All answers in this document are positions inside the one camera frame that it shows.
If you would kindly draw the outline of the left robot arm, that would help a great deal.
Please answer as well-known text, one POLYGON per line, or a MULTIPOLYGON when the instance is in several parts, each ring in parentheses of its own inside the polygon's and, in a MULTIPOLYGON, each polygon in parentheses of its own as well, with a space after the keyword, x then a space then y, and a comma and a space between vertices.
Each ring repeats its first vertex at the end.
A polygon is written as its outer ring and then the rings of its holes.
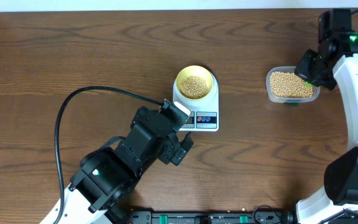
POLYGON ((43 223, 92 223, 132 193, 157 159, 178 166, 193 140, 187 133, 180 141, 177 132, 192 117, 179 103, 139 108, 126 137, 111 138, 81 160, 64 190, 64 207, 56 204, 43 223))

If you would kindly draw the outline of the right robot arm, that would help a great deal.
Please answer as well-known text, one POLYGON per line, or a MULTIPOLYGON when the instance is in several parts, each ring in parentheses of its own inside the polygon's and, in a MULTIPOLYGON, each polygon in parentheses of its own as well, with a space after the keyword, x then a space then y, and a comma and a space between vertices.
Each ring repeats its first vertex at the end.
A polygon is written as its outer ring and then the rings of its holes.
POLYGON ((324 185, 295 207, 294 223, 358 217, 358 33, 353 11, 330 9, 318 23, 318 49, 307 50, 295 74, 313 86, 338 87, 346 114, 347 152, 327 166, 324 185))

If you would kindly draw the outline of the green plastic measuring scoop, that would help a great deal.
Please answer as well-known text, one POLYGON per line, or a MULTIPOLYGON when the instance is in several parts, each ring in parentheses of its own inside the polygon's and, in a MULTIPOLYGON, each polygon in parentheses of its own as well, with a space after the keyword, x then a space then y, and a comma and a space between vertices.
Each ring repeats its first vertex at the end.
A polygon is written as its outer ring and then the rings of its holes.
POLYGON ((305 86, 308 86, 308 87, 314 87, 311 83, 309 82, 305 82, 305 86))

